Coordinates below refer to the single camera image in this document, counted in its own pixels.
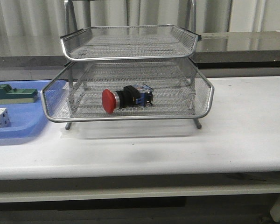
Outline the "red emergency stop button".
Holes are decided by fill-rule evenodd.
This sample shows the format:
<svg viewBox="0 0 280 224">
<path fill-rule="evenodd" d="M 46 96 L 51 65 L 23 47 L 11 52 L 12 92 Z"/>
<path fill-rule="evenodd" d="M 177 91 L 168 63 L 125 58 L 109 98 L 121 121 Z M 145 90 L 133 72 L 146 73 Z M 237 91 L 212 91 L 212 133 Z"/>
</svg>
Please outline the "red emergency stop button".
<svg viewBox="0 0 280 224">
<path fill-rule="evenodd" d="M 105 89 L 101 95 L 102 106 L 108 114 L 126 107 L 152 105 L 153 89 L 146 84 L 133 84 L 123 87 L 123 90 L 111 91 Z"/>
</svg>

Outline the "silver mesh tray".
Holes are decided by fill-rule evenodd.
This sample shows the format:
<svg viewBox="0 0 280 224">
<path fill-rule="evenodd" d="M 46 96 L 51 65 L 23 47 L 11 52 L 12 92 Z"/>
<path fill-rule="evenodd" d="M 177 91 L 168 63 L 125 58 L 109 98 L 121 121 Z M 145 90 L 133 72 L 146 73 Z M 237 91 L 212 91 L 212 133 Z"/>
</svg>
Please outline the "silver mesh tray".
<svg viewBox="0 0 280 224">
<path fill-rule="evenodd" d="M 146 84 L 153 101 L 104 111 L 103 90 Z M 46 117 L 53 122 L 199 119 L 211 108 L 214 87 L 188 58 L 69 63 L 41 91 Z"/>
<path fill-rule="evenodd" d="M 183 58 L 202 37 L 176 25 L 88 27 L 61 38 L 71 61 Z"/>
</svg>

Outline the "blue plastic tray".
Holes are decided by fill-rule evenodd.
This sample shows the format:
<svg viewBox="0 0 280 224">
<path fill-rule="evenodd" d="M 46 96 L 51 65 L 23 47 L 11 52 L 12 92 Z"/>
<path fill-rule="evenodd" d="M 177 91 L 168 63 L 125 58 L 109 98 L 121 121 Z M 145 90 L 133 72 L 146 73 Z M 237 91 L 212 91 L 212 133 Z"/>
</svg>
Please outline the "blue plastic tray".
<svg viewBox="0 0 280 224">
<path fill-rule="evenodd" d="M 47 119 L 42 109 L 40 91 L 48 83 L 48 80 L 0 82 L 12 88 L 38 90 L 38 99 L 34 103 L 0 105 L 0 108 L 7 108 L 10 119 L 8 127 L 0 128 L 0 145 L 19 144 L 41 132 Z"/>
</svg>

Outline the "dark grey back counter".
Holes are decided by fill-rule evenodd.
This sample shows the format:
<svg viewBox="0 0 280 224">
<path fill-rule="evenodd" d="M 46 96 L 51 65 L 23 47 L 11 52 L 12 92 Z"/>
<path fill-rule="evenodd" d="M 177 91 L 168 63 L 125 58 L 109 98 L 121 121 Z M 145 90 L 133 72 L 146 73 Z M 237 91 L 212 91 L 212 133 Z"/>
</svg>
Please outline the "dark grey back counter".
<svg viewBox="0 0 280 224">
<path fill-rule="evenodd" d="M 208 78 L 280 76 L 280 32 L 203 33 L 192 60 Z M 0 36 L 0 81 L 52 79 L 65 64 L 57 35 Z"/>
</svg>

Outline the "green terminal block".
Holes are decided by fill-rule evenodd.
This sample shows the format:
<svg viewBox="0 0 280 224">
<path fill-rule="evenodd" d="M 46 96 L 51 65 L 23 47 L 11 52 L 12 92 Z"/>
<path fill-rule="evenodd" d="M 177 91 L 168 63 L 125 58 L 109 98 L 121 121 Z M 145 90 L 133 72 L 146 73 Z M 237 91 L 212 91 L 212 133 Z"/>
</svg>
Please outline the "green terminal block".
<svg viewBox="0 0 280 224">
<path fill-rule="evenodd" d="M 34 103 L 37 99 L 37 89 L 19 89 L 9 84 L 0 84 L 0 105 Z"/>
</svg>

